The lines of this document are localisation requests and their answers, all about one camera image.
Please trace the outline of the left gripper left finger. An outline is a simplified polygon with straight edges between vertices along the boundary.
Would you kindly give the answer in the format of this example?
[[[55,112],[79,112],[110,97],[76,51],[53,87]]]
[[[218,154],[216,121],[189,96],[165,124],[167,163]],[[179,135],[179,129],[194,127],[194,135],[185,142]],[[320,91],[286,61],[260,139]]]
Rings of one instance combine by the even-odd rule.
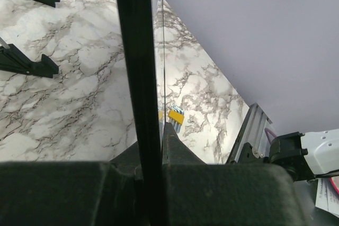
[[[1,163],[1,225],[137,225],[138,145],[111,161]]]

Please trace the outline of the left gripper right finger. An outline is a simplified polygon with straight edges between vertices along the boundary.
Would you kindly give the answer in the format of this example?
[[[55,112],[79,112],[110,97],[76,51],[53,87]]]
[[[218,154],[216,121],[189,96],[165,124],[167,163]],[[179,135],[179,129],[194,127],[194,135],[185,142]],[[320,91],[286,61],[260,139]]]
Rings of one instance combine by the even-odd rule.
[[[307,225],[286,171],[269,164],[208,165],[166,123],[167,225]]]

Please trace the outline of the white whiteboard black frame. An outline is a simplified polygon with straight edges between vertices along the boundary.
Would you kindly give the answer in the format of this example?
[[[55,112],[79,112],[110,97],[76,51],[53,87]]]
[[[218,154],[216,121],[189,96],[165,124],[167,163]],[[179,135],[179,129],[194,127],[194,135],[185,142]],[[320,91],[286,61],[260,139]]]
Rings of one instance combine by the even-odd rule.
[[[151,0],[117,0],[151,225],[166,225]]]

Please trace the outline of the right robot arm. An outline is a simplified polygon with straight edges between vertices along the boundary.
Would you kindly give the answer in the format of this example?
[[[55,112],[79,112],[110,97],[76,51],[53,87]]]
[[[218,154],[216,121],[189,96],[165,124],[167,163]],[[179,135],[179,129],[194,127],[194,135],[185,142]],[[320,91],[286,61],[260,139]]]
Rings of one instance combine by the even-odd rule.
[[[338,176],[338,129],[294,132],[273,139],[268,162],[295,182]]]

